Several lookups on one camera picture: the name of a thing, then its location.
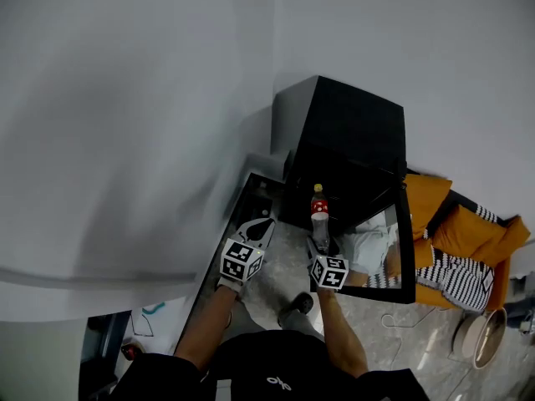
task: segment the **white cloth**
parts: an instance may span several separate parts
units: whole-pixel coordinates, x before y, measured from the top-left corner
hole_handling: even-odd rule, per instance
[[[397,241],[397,223],[386,226],[385,213],[371,217],[339,239],[349,268],[374,275],[380,271],[390,246]]]

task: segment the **white logo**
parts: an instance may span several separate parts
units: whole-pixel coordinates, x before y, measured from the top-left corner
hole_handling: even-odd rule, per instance
[[[336,279],[336,274],[334,273],[329,273],[329,277],[325,281],[330,282],[332,285],[340,284],[340,280]]]
[[[271,384],[280,384],[283,387],[283,390],[286,389],[288,391],[291,391],[292,388],[290,388],[290,385],[283,382],[280,378],[267,378],[267,381]]]

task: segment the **black shirt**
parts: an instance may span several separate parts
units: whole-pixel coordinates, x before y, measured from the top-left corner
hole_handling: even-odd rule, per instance
[[[145,353],[112,393],[132,399],[366,399],[427,400],[409,369],[344,373],[329,361],[325,344],[295,331],[243,334],[223,343],[207,376],[185,359]]]

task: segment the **black and white marker cube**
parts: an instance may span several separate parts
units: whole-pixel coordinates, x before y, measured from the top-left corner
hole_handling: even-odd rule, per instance
[[[225,277],[245,282],[260,270],[263,258],[264,251],[227,239],[219,272]]]
[[[349,273],[349,262],[343,258],[316,256],[312,265],[312,278],[318,287],[339,290]]]

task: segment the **cable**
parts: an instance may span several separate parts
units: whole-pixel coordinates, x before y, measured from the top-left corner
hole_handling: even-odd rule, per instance
[[[144,307],[141,308],[141,311],[145,314],[145,315],[153,315],[155,314],[156,312],[158,312],[158,309],[160,309],[161,307],[164,307],[166,305],[166,302],[162,302],[162,303],[159,303],[157,304],[156,306],[154,306],[152,309],[148,310],[148,309],[145,309]]]
[[[426,313],[426,314],[420,319],[420,321],[418,321],[416,324],[414,324],[414,325],[407,325],[407,326],[405,326],[405,325],[395,325],[395,323],[394,323],[393,325],[386,325],[386,324],[384,323],[384,321],[383,321],[386,317],[391,317],[391,318],[392,318],[392,322],[395,322],[395,321],[394,321],[394,317],[393,317],[390,313],[385,313],[385,315],[383,315],[383,316],[381,317],[381,325],[382,325],[383,327],[385,327],[385,328],[395,328],[396,330],[397,330],[398,328],[414,328],[414,327],[420,325],[420,323],[421,323],[424,319],[426,319],[427,317],[429,317],[429,316],[431,315],[431,312],[433,312],[433,311],[435,311],[435,310],[437,310],[438,312],[445,312],[445,311],[447,311],[447,310],[449,310],[449,309],[437,309],[436,307],[433,307],[433,308],[432,308],[428,313]],[[401,346],[403,346],[403,338],[401,337],[401,335],[400,335],[399,333],[397,333],[397,334],[398,334],[398,339],[400,340],[400,345],[399,345],[399,347],[398,347],[398,350],[395,352],[395,355],[394,355],[394,358],[392,359],[392,362],[390,363],[390,371],[392,370],[392,367],[394,366],[395,359],[398,358],[398,353],[400,353]]]
[[[141,336],[143,338],[152,338],[154,337],[154,332],[152,331],[152,327],[150,326],[150,322],[149,322],[149,319],[143,314],[141,313],[141,316],[147,321],[147,323],[149,324],[149,329],[150,329],[150,334],[139,334],[137,332],[135,332],[135,328],[134,328],[134,319],[132,318],[132,313],[130,314],[130,322],[132,323],[132,332],[134,333],[135,336]]]

